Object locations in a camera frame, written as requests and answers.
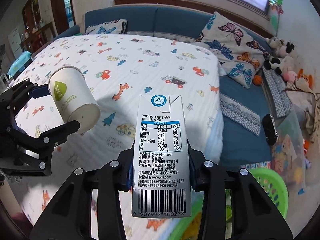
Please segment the white paper cup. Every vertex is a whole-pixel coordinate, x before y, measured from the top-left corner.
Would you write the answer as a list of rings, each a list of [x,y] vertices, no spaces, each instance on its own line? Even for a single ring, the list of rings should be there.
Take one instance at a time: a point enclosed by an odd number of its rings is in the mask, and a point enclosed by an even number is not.
[[[48,89],[63,121],[80,123],[78,134],[96,125],[100,108],[80,69],[64,66],[56,70],[49,78]]]

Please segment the blue white milk carton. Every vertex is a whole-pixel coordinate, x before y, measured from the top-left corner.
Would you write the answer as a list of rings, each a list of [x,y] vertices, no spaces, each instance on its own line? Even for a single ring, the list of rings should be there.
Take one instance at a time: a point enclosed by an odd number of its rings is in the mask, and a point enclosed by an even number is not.
[[[191,215],[189,155],[182,98],[139,97],[133,153],[132,215]]]

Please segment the blue wet wipes pack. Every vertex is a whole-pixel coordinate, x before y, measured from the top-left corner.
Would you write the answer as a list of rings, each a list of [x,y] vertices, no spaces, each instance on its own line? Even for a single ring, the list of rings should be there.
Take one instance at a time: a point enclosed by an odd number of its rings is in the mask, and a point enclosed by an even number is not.
[[[31,53],[24,51],[10,66],[7,72],[8,77],[13,77],[30,59]]]

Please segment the clear plastic storage box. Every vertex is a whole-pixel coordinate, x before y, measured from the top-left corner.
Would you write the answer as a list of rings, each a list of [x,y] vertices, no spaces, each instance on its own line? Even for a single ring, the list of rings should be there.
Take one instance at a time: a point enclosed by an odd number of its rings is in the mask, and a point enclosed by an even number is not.
[[[303,136],[295,111],[276,127],[277,142],[271,147],[271,168],[286,184],[287,190],[298,192],[305,186]]]

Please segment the green plastic basket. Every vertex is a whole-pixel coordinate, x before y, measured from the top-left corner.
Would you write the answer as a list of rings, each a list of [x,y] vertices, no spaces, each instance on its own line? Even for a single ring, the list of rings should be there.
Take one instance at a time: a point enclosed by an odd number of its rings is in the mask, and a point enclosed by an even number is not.
[[[274,170],[232,172],[203,165],[194,188],[204,192],[204,198],[195,203],[190,218],[178,222],[170,239],[293,238],[285,220],[287,187]]]

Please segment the blue sofa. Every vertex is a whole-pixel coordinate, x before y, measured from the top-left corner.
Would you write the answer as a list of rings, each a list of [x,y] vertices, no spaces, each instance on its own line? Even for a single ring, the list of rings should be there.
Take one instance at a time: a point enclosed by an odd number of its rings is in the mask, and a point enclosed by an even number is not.
[[[224,116],[222,96],[251,113],[263,116],[268,105],[263,90],[244,88],[226,76],[217,58],[200,47],[165,38],[95,34],[58,39],[55,66],[83,70],[101,117],[95,128],[72,136],[59,146],[58,161],[74,167],[98,166],[121,150],[140,148],[169,151],[177,135],[157,135],[148,121],[170,121],[151,98],[163,94],[179,100],[180,120],[192,148],[227,168],[269,164],[271,150],[260,121],[242,115]]]

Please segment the cartoon print tablecloth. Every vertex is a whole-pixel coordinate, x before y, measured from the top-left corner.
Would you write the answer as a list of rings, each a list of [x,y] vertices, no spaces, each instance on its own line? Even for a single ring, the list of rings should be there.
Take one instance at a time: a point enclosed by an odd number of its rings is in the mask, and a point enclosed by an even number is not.
[[[55,148],[51,176],[12,182],[32,224],[77,167],[101,168],[133,145],[141,95],[181,96],[191,147],[219,161],[223,148],[219,63],[210,51],[148,36],[65,37],[41,51],[18,80],[47,84],[53,72],[64,66],[81,70],[101,115],[88,132],[71,135]]]

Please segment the doorway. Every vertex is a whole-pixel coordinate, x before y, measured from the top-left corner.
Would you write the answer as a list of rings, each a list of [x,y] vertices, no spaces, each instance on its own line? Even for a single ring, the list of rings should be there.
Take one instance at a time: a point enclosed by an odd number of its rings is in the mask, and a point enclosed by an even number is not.
[[[72,0],[50,0],[57,35],[75,26]]]

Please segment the crumpled beige cloth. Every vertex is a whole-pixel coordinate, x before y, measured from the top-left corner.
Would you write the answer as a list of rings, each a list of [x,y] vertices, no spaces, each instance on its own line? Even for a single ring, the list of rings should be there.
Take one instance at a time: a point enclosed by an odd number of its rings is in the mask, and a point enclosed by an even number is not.
[[[300,122],[301,129],[306,131],[310,142],[319,136],[319,93],[308,87],[301,79],[295,83],[288,82],[285,92]]]

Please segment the orange fox plush toy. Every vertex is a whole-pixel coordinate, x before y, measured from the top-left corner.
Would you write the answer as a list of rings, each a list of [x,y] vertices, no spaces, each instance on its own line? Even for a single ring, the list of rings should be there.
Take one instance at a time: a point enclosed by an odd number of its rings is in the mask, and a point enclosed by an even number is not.
[[[301,68],[297,74],[296,86],[301,90],[309,90],[313,87],[312,75],[305,75],[304,69]]]

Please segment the pink pig plush toy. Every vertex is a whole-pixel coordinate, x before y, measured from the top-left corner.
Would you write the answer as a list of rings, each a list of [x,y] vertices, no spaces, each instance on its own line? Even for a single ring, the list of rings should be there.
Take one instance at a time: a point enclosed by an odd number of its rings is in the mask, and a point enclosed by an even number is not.
[[[287,72],[283,72],[282,77],[285,82],[295,83],[295,81],[297,79],[297,74],[294,71],[289,70]]]

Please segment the cow plush toy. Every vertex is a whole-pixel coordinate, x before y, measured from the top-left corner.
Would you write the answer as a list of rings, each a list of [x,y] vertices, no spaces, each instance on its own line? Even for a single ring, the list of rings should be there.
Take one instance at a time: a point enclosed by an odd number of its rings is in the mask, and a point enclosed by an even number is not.
[[[266,70],[272,69],[276,74],[282,75],[294,70],[296,56],[296,46],[291,42],[287,42],[286,45],[276,50],[275,56],[271,57],[270,60],[265,60],[264,68]]]

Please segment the butterfly print pillow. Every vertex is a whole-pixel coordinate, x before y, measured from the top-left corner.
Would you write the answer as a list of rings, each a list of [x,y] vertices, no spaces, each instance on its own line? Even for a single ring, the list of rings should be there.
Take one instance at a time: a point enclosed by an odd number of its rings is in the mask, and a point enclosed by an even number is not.
[[[212,14],[195,41],[208,45],[226,75],[245,88],[250,88],[255,74],[269,57],[247,31],[218,12]]]

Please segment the grey plush toy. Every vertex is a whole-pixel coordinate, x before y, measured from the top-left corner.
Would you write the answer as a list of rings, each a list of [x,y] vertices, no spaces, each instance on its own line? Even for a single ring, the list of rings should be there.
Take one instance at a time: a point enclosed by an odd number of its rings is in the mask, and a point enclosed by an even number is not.
[[[266,43],[272,48],[272,49],[279,49],[282,47],[285,43],[285,41],[278,37],[272,37],[272,38],[265,38]]]

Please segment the colourful pinwheel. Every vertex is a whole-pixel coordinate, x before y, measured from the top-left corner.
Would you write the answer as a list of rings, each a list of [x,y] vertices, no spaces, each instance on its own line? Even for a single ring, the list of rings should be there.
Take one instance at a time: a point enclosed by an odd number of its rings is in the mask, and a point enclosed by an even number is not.
[[[283,0],[268,0],[270,6],[270,23],[278,35],[280,16],[283,14]]]

